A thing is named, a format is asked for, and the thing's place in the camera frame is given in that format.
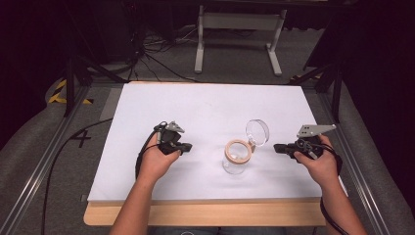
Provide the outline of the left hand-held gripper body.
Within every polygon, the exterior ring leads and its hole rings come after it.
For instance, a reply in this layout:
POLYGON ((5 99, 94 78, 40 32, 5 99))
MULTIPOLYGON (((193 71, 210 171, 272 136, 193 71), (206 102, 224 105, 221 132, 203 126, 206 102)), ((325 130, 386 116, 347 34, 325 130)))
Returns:
POLYGON ((166 122, 163 121, 158 131, 158 147, 165 154, 169 155, 174 149, 177 149, 176 145, 179 144, 181 133, 185 130, 181 128, 175 121, 166 122))

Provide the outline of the aluminium floor rail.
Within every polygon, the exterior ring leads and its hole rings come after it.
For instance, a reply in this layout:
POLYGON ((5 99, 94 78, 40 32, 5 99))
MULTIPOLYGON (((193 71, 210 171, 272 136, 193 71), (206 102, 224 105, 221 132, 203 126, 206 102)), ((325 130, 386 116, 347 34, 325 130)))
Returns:
POLYGON ((344 163, 346 164, 350 178, 353 181, 353 185, 356 188, 356 192, 371 222, 375 234, 391 235, 389 228, 386 225, 386 222, 381 215, 379 207, 373 197, 372 191, 364 177, 361 168, 359 167, 355 154, 352 152, 351 146, 346 140, 343 125, 338 122, 336 127, 337 129, 335 130, 335 135, 340 142, 341 149, 344 153, 344 163))
POLYGON ((20 193, 20 196, 16 200, 3 225, 0 227, 0 235, 13 235, 16 231, 19 223, 23 218, 23 215, 25 214, 32 199, 38 191, 45 175, 47 174, 53 159, 58 153, 59 148, 63 145, 63 140, 65 134, 69 129, 69 125, 73 120, 77 110, 81 106, 84 98, 88 94, 89 89, 89 86, 81 86, 78 88, 78 91, 74 96, 74 102, 72 108, 69 111, 69 114, 66 117, 63 117, 60 121, 54 135, 47 145, 45 152, 36 165, 36 168, 29 176, 22 192, 20 193))

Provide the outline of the white metal stand frame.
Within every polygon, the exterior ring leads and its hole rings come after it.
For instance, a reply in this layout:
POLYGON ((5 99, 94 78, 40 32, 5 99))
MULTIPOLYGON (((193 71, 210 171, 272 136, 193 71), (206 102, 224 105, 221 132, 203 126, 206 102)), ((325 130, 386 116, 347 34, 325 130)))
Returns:
POLYGON ((280 76, 282 74, 282 70, 277 58, 276 47, 280 34, 283 30, 286 15, 286 10, 281 10, 276 15, 210 13, 206 12, 204 6, 201 5, 199 7, 198 15, 198 46, 194 72, 201 73, 203 71, 205 29, 247 29, 273 32, 273 39, 270 43, 266 44, 266 50, 274 74, 276 76, 280 76))

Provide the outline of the person's right hand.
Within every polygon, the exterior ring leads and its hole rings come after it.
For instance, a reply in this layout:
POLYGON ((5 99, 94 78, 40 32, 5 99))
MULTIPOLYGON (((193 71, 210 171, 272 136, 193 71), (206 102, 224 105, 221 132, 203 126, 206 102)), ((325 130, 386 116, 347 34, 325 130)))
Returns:
POLYGON ((295 158, 308 170, 312 179, 321 188, 334 188, 340 185, 335 156, 328 150, 316 160, 312 160, 300 152, 294 152, 295 158))

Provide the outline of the wooden table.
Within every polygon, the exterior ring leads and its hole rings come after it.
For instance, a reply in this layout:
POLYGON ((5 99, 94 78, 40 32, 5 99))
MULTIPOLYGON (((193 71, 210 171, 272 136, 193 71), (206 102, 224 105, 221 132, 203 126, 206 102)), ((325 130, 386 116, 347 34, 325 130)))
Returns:
MULTIPOLYGON (((153 225, 322 226, 320 196, 314 198, 222 199, 152 201, 153 225)), ((91 202, 85 211, 88 225, 111 225, 122 202, 91 202)))

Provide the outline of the glass jar with wooden rim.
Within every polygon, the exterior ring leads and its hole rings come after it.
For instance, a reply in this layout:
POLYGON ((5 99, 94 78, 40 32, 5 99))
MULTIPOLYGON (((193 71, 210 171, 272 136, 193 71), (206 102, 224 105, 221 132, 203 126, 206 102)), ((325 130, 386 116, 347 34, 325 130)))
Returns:
POLYGON ((244 140, 231 140, 224 149, 222 167, 227 173, 241 174, 252 157, 252 147, 244 140))

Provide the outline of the black tripod stand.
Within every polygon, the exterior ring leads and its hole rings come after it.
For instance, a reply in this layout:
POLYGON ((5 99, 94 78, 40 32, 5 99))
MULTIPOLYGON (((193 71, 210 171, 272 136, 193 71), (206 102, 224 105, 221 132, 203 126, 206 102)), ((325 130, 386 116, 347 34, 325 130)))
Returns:
POLYGON ((340 122, 340 99, 342 92, 342 65, 343 56, 336 53, 333 59, 329 59, 322 67, 316 68, 303 75, 294 75, 288 85, 301 85, 303 82, 310 80, 316 75, 320 75, 319 80, 314 85, 317 93, 326 93, 330 87, 333 87, 331 101, 331 116, 336 123, 340 122))
POLYGON ((92 58, 92 52, 83 52, 82 46, 89 49, 89 44, 77 27, 67 0, 56 0, 56 3, 63 12, 59 30, 61 32, 63 50, 68 57, 65 69, 67 104, 64 114, 64 117, 67 118, 74 113, 75 107, 83 102, 80 98, 80 92, 85 91, 93 83, 89 68, 94 69, 115 84, 127 83, 127 80, 102 67, 96 59, 92 58))

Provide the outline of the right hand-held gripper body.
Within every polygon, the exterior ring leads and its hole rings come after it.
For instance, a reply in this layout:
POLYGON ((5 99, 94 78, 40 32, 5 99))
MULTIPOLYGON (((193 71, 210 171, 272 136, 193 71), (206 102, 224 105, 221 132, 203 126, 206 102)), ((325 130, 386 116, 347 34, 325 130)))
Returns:
POLYGON ((297 134, 298 140, 294 143, 294 148, 290 151, 289 156, 294 158, 294 152, 301 152, 312 160, 318 159, 323 154, 323 145, 319 135, 336 128, 334 124, 304 124, 297 134))

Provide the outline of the white table mat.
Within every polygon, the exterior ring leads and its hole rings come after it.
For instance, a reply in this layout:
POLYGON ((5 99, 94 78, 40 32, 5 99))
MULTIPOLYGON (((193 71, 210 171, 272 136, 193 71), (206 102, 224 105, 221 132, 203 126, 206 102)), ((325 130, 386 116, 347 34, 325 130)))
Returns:
POLYGON ((137 156, 154 127, 175 121, 192 144, 157 183, 158 201, 314 198, 321 194, 306 168, 276 143, 296 141, 300 128, 315 122, 298 86, 129 83, 115 110, 91 202, 122 202, 135 181, 137 156), (245 139, 246 125, 261 119, 268 142, 254 151, 244 172, 222 167, 227 142, 245 139))

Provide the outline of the person's left hand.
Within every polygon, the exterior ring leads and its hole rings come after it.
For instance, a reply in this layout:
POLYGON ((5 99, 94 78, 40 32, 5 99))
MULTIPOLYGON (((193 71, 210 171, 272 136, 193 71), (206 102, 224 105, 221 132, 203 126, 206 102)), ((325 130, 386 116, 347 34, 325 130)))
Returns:
POLYGON ((145 148, 137 183, 145 187, 154 186, 180 157, 180 154, 180 151, 175 151, 165 155, 157 146, 157 135, 154 135, 145 148))

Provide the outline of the round glass jar lid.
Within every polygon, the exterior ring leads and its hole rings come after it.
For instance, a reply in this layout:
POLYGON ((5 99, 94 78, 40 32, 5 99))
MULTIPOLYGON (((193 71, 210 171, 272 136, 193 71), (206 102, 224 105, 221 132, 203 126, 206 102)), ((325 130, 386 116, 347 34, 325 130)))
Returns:
POLYGON ((256 147, 263 146, 269 140, 268 125, 261 119, 251 119, 246 125, 246 134, 249 142, 256 147))

